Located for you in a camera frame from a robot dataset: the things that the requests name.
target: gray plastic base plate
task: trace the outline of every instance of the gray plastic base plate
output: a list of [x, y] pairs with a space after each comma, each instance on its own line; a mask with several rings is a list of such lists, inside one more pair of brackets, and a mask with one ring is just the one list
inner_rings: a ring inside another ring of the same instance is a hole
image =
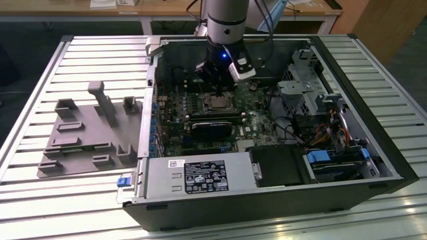
[[97, 105], [70, 109], [74, 117], [57, 117], [38, 163], [37, 177], [134, 167], [142, 111], [142, 103], [137, 101], [136, 104], [138, 111], [126, 115], [122, 104], [113, 103], [117, 120], [117, 126], [113, 128], [105, 116], [97, 114]]

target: white sticker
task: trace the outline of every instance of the white sticker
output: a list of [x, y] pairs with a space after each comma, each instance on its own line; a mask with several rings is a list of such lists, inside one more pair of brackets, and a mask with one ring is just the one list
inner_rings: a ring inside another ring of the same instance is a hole
[[138, 14], [137, 11], [120, 11], [118, 14]]
[[185, 163], [184, 159], [169, 160], [168, 167], [169, 168], [181, 168], [181, 167], [184, 167], [184, 163]]

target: aluminum table surface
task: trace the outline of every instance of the aluminum table surface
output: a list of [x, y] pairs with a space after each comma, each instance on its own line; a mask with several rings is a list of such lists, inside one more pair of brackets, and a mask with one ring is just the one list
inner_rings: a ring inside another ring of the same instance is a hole
[[[132, 168], [38, 179], [57, 99], [93, 104], [88, 81], [113, 102], [144, 101], [145, 36], [80, 36], [58, 44], [0, 150], [0, 239], [420, 239], [427, 238], [425, 113], [356, 39], [320, 36], [420, 180], [348, 211], [146, 232], [116, 202], [116, 181]], [[331, 78], [324, 73], [331, 88]]]

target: power supply label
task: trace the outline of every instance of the power supply label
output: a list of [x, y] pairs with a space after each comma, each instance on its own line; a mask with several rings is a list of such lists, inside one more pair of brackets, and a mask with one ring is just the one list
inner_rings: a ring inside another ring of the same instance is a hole
[[187, 194], [228, 191], [224, 161], [185, 163], [184, 180]]

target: floor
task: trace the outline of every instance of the floor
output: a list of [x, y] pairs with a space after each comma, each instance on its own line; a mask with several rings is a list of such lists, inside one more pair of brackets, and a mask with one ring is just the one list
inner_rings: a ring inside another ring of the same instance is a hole
[[[152, 24], [153, 34], [192, 34], [196, 22]], [[41, 23], [0, 23], [0, 45], [20, 72], [20, 80], [0, 86], [0, 143], [4, 142], [37, 84], [62, 35], [141, 35], [137, 22], [57, 22], [45, 31]], [[427, 110], [427, 19], [385, 66], [423, 109]]]

